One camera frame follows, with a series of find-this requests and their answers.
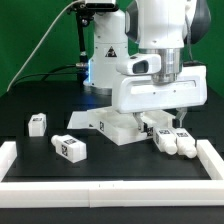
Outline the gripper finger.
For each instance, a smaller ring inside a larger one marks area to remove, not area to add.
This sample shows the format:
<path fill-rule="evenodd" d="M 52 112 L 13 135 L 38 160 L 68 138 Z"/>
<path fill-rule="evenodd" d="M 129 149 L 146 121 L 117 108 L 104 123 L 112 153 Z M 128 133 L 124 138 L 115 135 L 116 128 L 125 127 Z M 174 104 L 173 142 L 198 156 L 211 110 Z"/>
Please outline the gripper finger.
<path fill-rule="evenodd" d="M 140 132 L 143 132 L 144 131 L 144 122 L 142 120 L 142 115 L 139 112 L 135 112 L 133 114 L 133 117 L 134 117 L 135 121 L 137 122 L 138 130 Z"/>
<path fill-rule="evenodd" d="M 176 117 L 174 119 L 176 128 L 181 128 L 183 126 L 183 120 L 184 120 L 186 114 L 187 114 L 187 108 L 186 107 L 177 109 L 177 114 L 176 114 Z"/>

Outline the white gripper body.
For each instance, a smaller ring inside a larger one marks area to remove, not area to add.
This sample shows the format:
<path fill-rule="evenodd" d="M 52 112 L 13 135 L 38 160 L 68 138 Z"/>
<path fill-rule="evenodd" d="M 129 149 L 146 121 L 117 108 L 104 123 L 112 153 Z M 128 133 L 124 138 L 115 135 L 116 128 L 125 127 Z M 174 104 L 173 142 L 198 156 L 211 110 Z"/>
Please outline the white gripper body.
<path fill-rule="evenodd" d="M 203 105 L 207 100 L 206 67 L 184 67 L 174 82 L 155 84 L 150 75 L 117 75 L 112 107 L 119 113 L 140 113 Z"/>

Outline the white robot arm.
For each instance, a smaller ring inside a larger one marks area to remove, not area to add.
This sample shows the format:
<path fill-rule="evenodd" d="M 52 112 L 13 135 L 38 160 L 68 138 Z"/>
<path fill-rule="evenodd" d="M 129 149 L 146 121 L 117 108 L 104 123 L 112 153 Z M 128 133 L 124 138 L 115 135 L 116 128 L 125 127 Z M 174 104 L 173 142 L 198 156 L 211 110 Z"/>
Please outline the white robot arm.
<path fill-rule="evenodd" d="M 143 129 L 141 114 L 188 107 L 207 100 L 206 66 L 182 60 L 208 32 L 206 0 L 133 0 L 111 12 L 107 0 L 87 0 L 94 16 L 94 53 L 84 85 L 112 95 L 112 109 L 131 114 Z"/>

